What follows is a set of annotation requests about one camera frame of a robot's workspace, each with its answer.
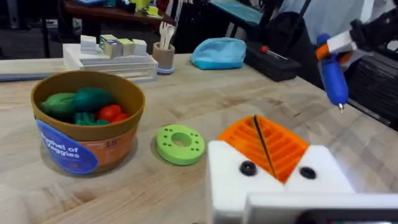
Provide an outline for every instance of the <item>orange 3d printed part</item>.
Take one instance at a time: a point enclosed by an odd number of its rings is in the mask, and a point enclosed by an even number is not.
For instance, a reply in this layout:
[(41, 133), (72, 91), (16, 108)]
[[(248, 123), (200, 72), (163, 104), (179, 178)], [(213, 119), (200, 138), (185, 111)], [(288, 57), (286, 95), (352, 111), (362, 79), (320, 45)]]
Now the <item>orange 3d printed part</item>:
[[(260, 131), (257, 131), (255, 119)], [(288, 129), (258, 115), (234, 123), (218, 136), (218, 140), (233, 146), (282, 183), (286, 182), (309, 147)]]

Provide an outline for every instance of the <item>glue gun nozzle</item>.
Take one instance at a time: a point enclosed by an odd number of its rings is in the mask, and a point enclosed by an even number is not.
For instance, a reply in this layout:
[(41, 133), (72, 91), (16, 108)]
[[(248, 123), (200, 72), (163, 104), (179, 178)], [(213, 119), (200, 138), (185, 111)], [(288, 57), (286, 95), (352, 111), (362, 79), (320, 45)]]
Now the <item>glue gun nozzle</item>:
[(338, 108), (340, 109), (341, 113), (343, 113), (344, 105), (341, 104), (341, 103), (339, 103), (339, 104), (338, 104)]

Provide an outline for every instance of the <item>black bag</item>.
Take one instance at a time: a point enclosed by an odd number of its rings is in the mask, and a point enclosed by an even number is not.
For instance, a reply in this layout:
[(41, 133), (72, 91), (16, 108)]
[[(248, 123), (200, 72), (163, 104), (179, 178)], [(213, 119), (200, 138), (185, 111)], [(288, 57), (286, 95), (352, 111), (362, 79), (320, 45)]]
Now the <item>black bag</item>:
[(261, 40), (271, 50), (301, 64), (298, 75), (323, 89), (315, 46), (311, 44), (307, 26), (300, 14), (280, 13), (268, 23)]

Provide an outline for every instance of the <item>cup of utensils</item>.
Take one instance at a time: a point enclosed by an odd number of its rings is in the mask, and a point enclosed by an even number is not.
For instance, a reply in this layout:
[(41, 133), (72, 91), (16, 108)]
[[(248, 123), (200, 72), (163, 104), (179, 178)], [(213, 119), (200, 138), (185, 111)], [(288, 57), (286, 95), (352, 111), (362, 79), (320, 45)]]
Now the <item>cup of utensils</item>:
[(159, 63), (159, 74), (171, 74), (174, 71), (173, 59), (175, 48), (170, 40), (175, 32), (175, 27), (166, 22), (160, 23), (160, 42), (154, 43), (152, 57)]

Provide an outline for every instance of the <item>blue label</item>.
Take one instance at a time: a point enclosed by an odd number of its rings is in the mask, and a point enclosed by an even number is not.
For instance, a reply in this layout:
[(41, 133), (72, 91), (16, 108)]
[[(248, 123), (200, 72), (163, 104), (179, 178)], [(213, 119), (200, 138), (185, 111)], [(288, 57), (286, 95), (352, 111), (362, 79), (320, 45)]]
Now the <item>blue label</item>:
[(86, 147), (43, 121), (36, 120), (36, 123), (47, 152), (62, 169), (74, 174), (87, 174), (97, 168), (97, 157)]

